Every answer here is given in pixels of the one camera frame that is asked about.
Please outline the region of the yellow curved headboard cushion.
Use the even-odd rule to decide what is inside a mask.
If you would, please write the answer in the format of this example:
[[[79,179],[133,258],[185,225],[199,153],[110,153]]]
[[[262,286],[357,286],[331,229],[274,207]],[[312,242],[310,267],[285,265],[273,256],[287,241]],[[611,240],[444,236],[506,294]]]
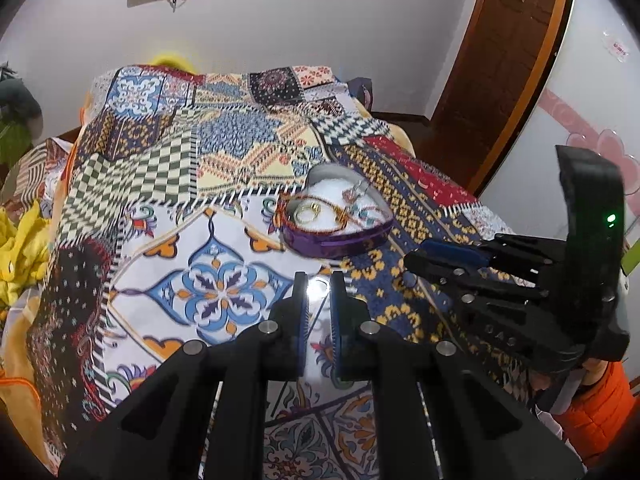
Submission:
[[[198,72],[189,60],[176,52],[162,52],[155,55],[149,64],[152,66],[171,68],[172,70],[182,70],[190,74],[196,74]]]

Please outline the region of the white sliding wardrobe door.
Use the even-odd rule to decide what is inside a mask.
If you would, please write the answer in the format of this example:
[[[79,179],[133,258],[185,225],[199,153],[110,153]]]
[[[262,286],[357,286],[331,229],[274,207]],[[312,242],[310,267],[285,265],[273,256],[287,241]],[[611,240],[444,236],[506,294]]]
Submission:
[[[612,0],[573,0],[536,107],[480,196],[515,232],[565,236],[559,145],[589,148],[620,167],[631,226],[639,214],[639,38]]]

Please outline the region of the orange jacket sleeve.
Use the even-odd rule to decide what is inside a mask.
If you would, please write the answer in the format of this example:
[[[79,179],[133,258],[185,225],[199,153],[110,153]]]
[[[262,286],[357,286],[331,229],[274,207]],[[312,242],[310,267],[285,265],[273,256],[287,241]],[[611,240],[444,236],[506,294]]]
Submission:
[[[604,464],[614,444],[630,433],[631,417],[639,414],[639,399],[621,362],[607,362],[596,377],[576,390],[564,413],[553,415],[588,469]]]

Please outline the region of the dark blue pillow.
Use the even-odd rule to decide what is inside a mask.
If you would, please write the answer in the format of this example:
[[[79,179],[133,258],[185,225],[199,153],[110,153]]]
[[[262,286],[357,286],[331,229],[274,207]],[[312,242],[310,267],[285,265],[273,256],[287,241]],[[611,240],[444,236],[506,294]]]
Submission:
[[[347,81],[349,94],[356,99],[368,112],[372,110],[373,84],[367,77],[356,77]]]

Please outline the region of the yellow cloth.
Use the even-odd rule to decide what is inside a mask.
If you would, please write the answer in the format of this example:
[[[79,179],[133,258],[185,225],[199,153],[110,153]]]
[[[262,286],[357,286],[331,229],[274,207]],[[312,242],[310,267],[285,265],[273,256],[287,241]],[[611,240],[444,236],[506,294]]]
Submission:
[[[44,277],[49,260],[50,219],[35,200],[17,224],[1,208],[1,305],[11,307],[25,288]]]

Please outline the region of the patchwork patterned bed cover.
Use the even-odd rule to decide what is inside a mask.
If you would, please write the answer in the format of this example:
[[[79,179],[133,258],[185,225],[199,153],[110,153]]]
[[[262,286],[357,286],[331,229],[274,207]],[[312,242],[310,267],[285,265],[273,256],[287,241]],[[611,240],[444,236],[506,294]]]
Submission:
[[[429,237],[479,242],[506,224],[360,115],[326,66],[192,75],[129,65],[96,77],[82,125],[27,336],[49,468],[186,341],[235,340],[304,272],[305,370],[269,387],[264,475],[376,478],[371,389],[335,373],[331,273],[408,341],[457,336],[446,298],[402,259]],[[380,246],[309,258],[282,240],[279,196],[324,162],[358,172],[390,206]]]

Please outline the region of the brown wooden door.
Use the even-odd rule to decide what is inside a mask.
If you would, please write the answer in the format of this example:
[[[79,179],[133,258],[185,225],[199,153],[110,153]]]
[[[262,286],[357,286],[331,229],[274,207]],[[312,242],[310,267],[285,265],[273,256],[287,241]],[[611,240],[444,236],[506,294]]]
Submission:
[[[541,82],[566,0],[476,0],[421,153],[476,194]]]

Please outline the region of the purple heart-shaped tin box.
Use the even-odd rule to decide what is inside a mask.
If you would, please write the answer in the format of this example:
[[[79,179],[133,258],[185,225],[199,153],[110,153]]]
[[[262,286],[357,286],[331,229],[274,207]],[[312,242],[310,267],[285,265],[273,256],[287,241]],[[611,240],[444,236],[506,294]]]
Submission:
[[[299,192],[280,195],[274,222],[294,252],[335,260],[383,244],[394,214],[366,177],[327,162],[309,170]]]

